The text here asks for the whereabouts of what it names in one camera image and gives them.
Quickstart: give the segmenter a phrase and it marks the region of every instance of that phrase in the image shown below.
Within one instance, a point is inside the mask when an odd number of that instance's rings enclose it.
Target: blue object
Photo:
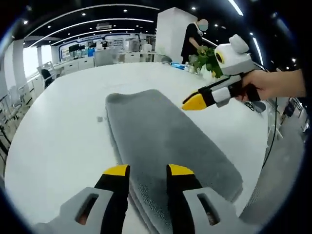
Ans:
[[[170,65],[172,67],[175,67],[175,68],[180,69],[180,70],[184,70],[184,68],[185,68],[185,64],[181,64],[178,62],[172,62],[172,63],[170,63]]]
[[[88,57],[92,57],[95,49],[94,48],[89,48],[88,49]]]

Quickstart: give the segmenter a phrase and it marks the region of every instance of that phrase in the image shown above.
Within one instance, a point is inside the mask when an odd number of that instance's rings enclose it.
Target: white cabinet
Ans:
[[[79,70],[79,67],[78,67],[78,61],[77,60],[67,62],[64,65],[65,75],[68,75],[68,74],[73,73],[73,72],[77,72],[78,70]]]
[[[78,59],[78,67],[79,70],[84,70],[88,68],[94,67],[94,59],[93,57],[87,57],[87,58],[80,58]]]

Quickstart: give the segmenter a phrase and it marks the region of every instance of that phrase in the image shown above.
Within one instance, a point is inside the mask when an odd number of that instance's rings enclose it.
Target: cable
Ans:
[[[265,163],[267,162],[268,158],[269,158],[269,155],[271,153],[271,150],[272,150],[272,146],[273,146],[273,142],[274,142],[274,139],[275,139],[275,134],[276,134],[276,120],[277,120],[277,98],[275,99],[275,123],[274,123],[274,134],[273,134],[273,140],[272,140],[272,143],[271,143],[271,146],[270,146],[270,150],[268,152],[268,155],[266,157],[266,159],[264,160],[264,163],[262,165],[262,168],[264,167]]]

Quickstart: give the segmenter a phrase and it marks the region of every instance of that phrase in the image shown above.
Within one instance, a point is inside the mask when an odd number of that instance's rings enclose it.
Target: window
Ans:
[[[52,62],[52,49],[50,45],[43,45],[41,47],[42,64]]]
[[[28,47],[23,50],[24,72],[26,78],[37,71],[38,51],[37,47]]]

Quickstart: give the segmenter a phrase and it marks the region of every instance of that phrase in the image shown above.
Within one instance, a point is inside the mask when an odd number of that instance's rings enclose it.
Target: black shirt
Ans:
[[[202,39],[198,34],[197,27],[194,23],[190,23],[186,28],[184,43],[182,47],[181,56],[189,57],[189,55],[197,55],[197,49],[190,43],[190,38],[194,38],[195,41],[201,45]]]

